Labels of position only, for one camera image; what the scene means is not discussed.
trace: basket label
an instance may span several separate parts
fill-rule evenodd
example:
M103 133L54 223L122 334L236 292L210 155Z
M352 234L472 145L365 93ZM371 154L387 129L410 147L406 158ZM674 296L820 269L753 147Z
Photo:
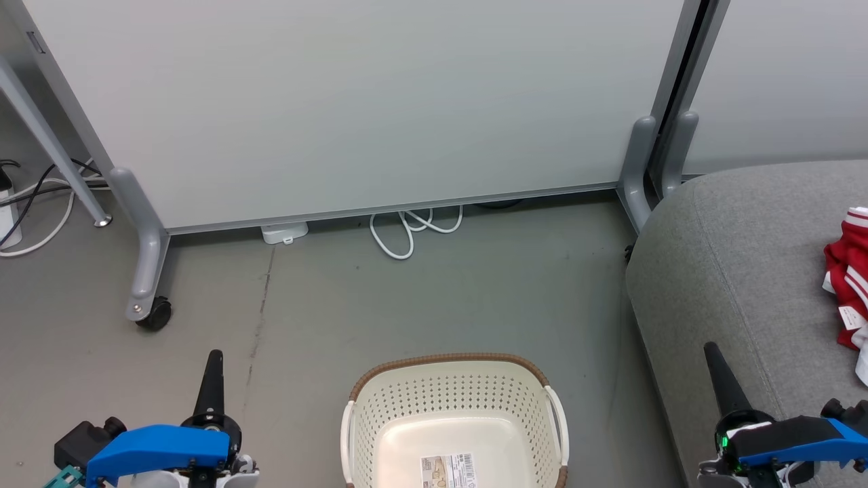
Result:
M478 488L473 455L422 458L422 488Z

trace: gray metal frame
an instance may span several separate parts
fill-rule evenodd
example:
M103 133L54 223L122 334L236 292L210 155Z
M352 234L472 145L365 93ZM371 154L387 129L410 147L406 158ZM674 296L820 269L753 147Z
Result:
M690 111L702 73L720 32L730 0L711 0L690 53L684 76L674 94L669 118L661 128L661 137L652 150L648 172L660 198L672 193L683 181L684 161L699 125L700 114Z
M151 313L157 294L163 262L166 260L169 235L151 207L133 172L125 168L111 170L115 198L139 233L139 260L135 265L133 289L127 305L127 318L142 320Z
M90 216L94 218L94 226L106 227L111 222L111 215L106 213L100 203L96 201L94 193L90 191L88 184L69 159L66 150L63 149L54 131L51 130L51 127L45 121L45 117L43 117L36 107L36 104L33 103L33 99L30 98L30 94L24 89L15 71L12 70L12 67L9 66L9 63L2 56L0 56L0 91L9 98L12 107L15 108L15 111L24 120L24 124L27 125L30 132L33 133L33 136L39 141L45 152L48 153L49 158L55 163L55 166L60 170L63 177L66 178L66 181L69 182L72 190L76 192L76 195L78 195L79 200L82 201Z
M651 113L640 118L633 126L619 181L580 187L552 188L534 192L487 195L480 198L456 199L452 201L419 202L412 205L362 208L347 212L296 215L274 219L165 229L132 172L123 167L116 167L109 159L109 155L97 137L93 126L90 125L87 116L84 114L84 110L76 100L76 96L73 94L55 58L52 56L49 46L42 39L33 19L24 7L23 0L3 1L19 29L22 30L31 42L38 44L35 46L37 53L35 54L36 63L54 90L57 99L66 110L85 147L100 162L104 170L108 171L111 168L108 178L109 186L139 233L139 259L136 265L135 278L127 308L127 317L131 320L142 320L150 313L168 248L169 235L171 234L188 234L229 228L249 228L295 221L311 221L413 208L442 207L480 201L558 195L612 188L617 190L631 222L633 222L635 229L638 231L650 214L650 207L643 186L644 174L652 154L654 139L659 129L660 120L666 111L669 97L678 75L678 69L681 65L681 59L689 42L690 30L693 27L694 19L700 7L700 0L684 0L681 16L676 24L674 39L666 64L664 65L663 75L657 89Z
M617 191L637 233L641 231L645 220L651 214L651 207L645 195L645 172L653 154L656 136L661 129L660 124L666 114L666 107L675 89L681 60L690 43L690 31L699 13L700 3L700 0L685 0L681 6L681 15L675 26L675 34L663 67L663 75L657 88L651 114L640 118L633 125L627 153L624 155Z

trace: gray floor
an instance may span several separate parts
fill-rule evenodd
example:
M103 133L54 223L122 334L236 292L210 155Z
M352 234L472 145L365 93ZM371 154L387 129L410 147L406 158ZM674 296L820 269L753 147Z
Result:
M569 420L569 486L681 485L624 295L634 236L613 195L469 208L454 234L417 234L405 262L366 219L314 223L291 246L257 229L176 238L161 281L174 317L159 333L123 318L136 238L101 198L117 214L108 228L79 204L47 247L0 260L3 485L44 484L52 445L83 419L182 421L212 348L266 487L342 485L340 415L367 369L470 351L520 354L549 376ZM37 203L23 245L64 204ZM395 221L382 235L400 249Z

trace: white laundry basket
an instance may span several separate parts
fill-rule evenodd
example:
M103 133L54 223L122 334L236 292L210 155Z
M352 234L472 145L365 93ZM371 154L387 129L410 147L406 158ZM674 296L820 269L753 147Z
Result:
M530 361L443 354L377 366L340 427L348 488L563 488L561 401Z

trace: perforated holes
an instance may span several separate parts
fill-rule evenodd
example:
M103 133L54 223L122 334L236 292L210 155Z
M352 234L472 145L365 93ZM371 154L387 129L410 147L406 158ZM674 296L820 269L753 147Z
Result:
M554 458L557 441L552 436L545 395L538 383L532 386L530 383L503 374L468 370L463 374L426 374L377 385L374 393L369 390L369 396L357 404L359 412L355 414L358 423L353 481L361 481L356 483L357 488L373 486L373 450L377 434L386 423L427 412L471 409L496 410L513 416L526 436L531 452L528 462L536 488L551 488L551 480L557 478L560 468L560 459Z

